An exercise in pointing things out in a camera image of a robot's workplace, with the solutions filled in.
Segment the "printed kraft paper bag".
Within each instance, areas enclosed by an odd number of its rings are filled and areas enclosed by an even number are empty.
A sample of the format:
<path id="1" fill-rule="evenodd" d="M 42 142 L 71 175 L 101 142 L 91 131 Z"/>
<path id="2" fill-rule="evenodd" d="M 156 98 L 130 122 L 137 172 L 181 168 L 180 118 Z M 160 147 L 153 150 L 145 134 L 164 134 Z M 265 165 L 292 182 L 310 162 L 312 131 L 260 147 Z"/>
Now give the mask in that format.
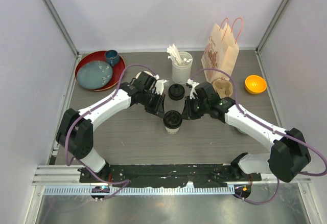
<path id="1" fill-rule="evenodd" d="M 206 80 L 210 83 L 217 79 L 229 80 L 239 54 L 238 38 L 243 30 L 243 19 L 239 32 L 234 34 L 235 23 L 230 24 L 229 18 L 214 27 L 209 36 L 207 45 L 201 58 L 202 66 L 205 68 Z"/>

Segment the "stack of white paper cups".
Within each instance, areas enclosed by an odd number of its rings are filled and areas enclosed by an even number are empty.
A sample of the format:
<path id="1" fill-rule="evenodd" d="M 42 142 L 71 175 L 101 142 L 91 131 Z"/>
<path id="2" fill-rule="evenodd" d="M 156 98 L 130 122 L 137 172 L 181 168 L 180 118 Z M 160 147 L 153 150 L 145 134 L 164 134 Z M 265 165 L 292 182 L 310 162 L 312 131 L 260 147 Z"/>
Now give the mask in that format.
<path id="1" fill-rule="evenodd" d="M 153 74 L 152 74 L 151 72 L 149 72 L 149 71 L 142 71 L 142 72 L 139 72 L 139 73 L 136 75 L 135 78 L 136 78 L 136 79 L 139 78 L 139 76 L 140 76 L 141 73 L 143 73 L 143 72 L 146 73 L 146 74 L 148 74 L 149 76 L 153 76 Z"/>

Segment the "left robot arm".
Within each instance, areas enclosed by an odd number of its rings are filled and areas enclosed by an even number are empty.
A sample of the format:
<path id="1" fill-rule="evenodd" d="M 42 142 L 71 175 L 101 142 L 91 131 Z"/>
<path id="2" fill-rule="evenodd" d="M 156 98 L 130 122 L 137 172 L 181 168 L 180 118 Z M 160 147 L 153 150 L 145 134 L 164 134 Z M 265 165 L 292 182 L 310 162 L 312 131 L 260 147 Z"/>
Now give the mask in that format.
<path id="1" fill-rule="evenodd" d="M 91 177 L 102 183 L 109 178 L 110 165 L 94 148 L 94 131 L 107 119 L 135 104 L 163 118 L 165 86 L 168 80 L 140 72 L 130 82 L 118 85 L 113 93 L 99 102 L 76 111 L 68 109 L 61 120 L 56 142 L 91 170 Z"/>

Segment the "stack of black cup lids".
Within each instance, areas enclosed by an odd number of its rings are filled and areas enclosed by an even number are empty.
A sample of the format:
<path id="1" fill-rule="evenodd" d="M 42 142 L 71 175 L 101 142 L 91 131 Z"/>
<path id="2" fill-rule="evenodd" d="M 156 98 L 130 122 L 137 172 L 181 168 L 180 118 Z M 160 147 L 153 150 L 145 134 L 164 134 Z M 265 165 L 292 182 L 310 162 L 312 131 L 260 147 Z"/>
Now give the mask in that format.
<path id="1" fill-rule="evenodd" d="M 179 101 L 184 98 L 185 89 L 181 84 L 172 84 L 168 89 L 169 97 L 174 101 Z"/>

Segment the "brown pulp cup carrier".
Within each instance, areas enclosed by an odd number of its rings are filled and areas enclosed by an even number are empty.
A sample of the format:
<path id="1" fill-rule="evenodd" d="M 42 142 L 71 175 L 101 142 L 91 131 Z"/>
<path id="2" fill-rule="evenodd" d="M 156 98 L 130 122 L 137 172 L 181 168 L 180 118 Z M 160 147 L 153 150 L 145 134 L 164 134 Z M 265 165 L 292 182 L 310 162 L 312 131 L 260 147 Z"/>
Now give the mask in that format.
<path id="1" fill-rule="evenodd" d="M 228 80 L 217 79 L 212 82 L 212 86 L 221 99 L 233 95 L 233 85 Z"/>

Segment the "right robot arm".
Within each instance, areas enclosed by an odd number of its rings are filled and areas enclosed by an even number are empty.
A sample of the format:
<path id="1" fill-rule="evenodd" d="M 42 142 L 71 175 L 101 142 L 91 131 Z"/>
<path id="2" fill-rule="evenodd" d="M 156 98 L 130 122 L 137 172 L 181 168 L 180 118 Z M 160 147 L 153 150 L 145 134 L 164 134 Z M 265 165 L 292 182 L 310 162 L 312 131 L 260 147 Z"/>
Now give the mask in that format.
<path id="1" fill-rule="evenodd" d="M 186 85 L 191 92 L 185 98 L 182 119 L 196 120 L 209 115 L 249 135 L 269 151 L 240 155 L 231 167 L 234 179 L 241 181 L 252 173 L 272 173 L 289 183 L 311 161 L 307 147 L 290 139 L 304 139 L 298 129 L 287 131 L 255 116 L 230 97 L 220 98 L 209 82 L 198 83 L 189 79 Z"/>

